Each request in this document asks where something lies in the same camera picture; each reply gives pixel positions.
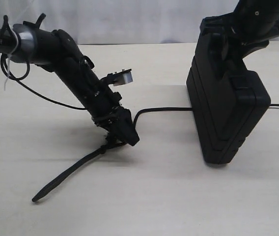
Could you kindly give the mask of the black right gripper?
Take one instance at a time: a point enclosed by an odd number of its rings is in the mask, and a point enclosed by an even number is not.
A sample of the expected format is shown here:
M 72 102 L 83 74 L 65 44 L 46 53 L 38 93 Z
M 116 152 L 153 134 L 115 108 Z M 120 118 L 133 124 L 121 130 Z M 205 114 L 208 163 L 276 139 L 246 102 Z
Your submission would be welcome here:
M 235 13 L 206 17 L 200 25 L 200 36 L 211 34 L 209 53 L 217 64 L 227 58 L 229 74 L 245 74 L 243 56 L 266 48 L 279 37 L 279 17 L 239 17 Z M 229 42 L 235 46 L 229 48 Z

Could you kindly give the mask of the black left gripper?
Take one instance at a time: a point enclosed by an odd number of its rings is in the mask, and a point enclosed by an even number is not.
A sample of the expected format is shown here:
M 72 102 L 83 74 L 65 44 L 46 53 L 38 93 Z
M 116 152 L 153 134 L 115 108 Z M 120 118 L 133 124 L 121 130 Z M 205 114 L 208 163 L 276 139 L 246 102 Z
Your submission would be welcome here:
M 106 135 L 106 149 L 119 148 L 129 144 L 135 146 L 140 138 L 132 122 L 130 110 L 124 108 L 120 101 L 122 96 L 119 92 L 94 91 L 90 92 L 90 114 L 98 126 L 109 128 L 116 123 L 116 134 Z

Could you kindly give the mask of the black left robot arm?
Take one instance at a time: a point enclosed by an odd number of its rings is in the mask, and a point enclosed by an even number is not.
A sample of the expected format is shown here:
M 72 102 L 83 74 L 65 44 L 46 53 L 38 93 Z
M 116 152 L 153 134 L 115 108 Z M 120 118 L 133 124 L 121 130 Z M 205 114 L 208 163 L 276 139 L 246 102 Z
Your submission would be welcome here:
M 93 62 L 83 55 L 67 32 L 61 29 L 48 32 L 27 22 L 15 24 L 12 29 L 4 25 L 4 34 L 0 33 L 0 54 L 11 55 L 15 63 L 35 64 L 54 72 L 97 126 L 131 146 L 140 140 L 130 110 L 121 106 L 121 95 L 109 87 L 131 82 L 130 69 L 98 79 Z

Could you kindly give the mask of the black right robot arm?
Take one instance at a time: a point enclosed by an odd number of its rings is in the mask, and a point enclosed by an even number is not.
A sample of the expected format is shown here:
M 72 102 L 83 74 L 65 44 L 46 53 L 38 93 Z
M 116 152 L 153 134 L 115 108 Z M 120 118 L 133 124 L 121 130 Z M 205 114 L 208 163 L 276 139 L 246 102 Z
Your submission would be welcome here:
M 201 21 L 195 57 L 219 72 L 240 68 L 243 58 L 278 37 L 279 0 L 241 0 L 232 12 Z

